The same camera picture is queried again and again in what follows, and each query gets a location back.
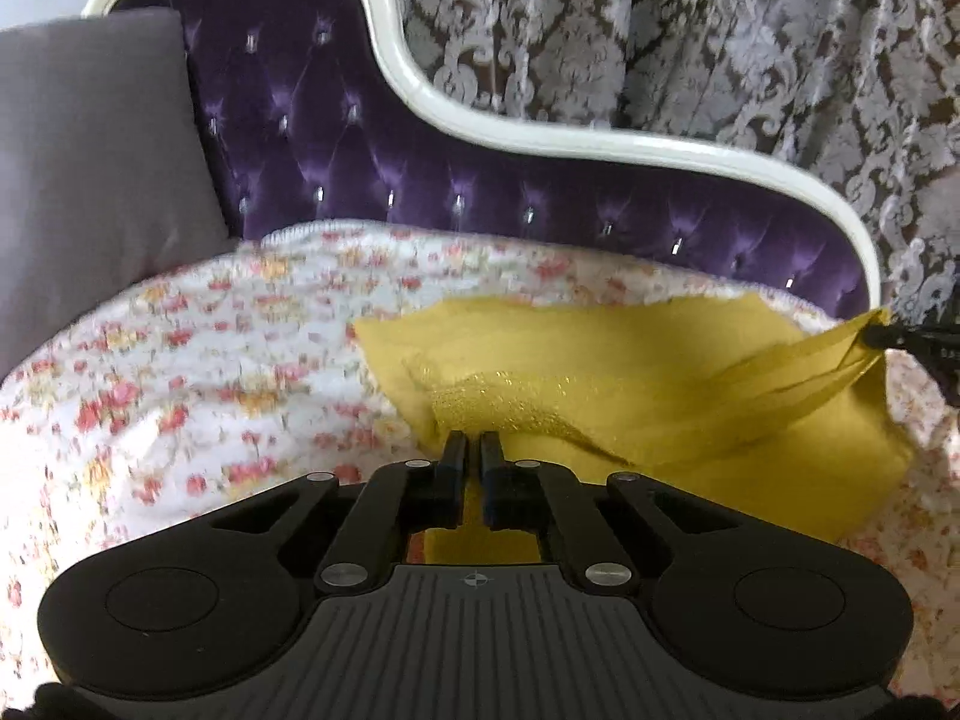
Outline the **purple tufted white-framed headboard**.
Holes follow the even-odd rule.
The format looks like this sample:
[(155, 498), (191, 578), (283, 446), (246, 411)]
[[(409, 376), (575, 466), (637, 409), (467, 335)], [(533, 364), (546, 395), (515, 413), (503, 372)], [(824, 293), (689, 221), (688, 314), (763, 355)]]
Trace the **purple tufted white-framed headboard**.
[(574, 245), (770, 286), (837, 319), (880, 301), (866, 226), (809, 172), (745, 149), (508, 119), (438, 91), (398, 0), (88, 0), (184, 27), (229, 232), (371, 220)]

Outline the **floral bed cover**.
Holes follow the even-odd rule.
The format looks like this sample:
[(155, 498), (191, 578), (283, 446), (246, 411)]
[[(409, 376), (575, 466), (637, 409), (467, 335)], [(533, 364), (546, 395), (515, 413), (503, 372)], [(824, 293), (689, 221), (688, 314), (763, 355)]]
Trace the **floral bed cover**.
[(65, 567), (313, 470), (409, 458), (353, 340), (446, 298), (640, 304), (737, 283), (622, 255), (331, 221), (137, 284), (2, 387), (2, 700), (53, 676), (37, 606)]

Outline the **damask patterned curtain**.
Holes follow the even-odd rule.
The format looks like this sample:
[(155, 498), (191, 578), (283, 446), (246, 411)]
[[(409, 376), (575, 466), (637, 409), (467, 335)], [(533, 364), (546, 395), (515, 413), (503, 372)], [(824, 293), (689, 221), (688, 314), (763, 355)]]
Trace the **damask patterned curtain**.
[(400, 0), (452, 99), (706, 138), (853, 205), (903, 319), (958, 316), (958, 0)]

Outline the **grey pillow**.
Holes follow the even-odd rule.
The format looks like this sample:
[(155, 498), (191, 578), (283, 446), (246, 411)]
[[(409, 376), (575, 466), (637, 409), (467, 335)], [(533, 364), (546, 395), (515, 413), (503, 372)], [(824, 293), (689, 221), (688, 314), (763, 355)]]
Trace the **grey pillow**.
[(2, 369), (231, 234), (166, 8), (2, 34)]

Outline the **mustard yellow sweater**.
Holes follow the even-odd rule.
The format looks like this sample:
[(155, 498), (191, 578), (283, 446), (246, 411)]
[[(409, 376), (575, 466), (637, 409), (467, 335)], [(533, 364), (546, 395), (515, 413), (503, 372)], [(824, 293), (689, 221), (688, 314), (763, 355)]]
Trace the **mustard yellow sweater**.
[(887, 408), (874, 314), (807, 333), (757, 296), (648, 305), (449, 299), (355, 327), (420, 445), (496, 433), (512, 460), (601, 483), (636, 472), (836, 541), (913, 450)]

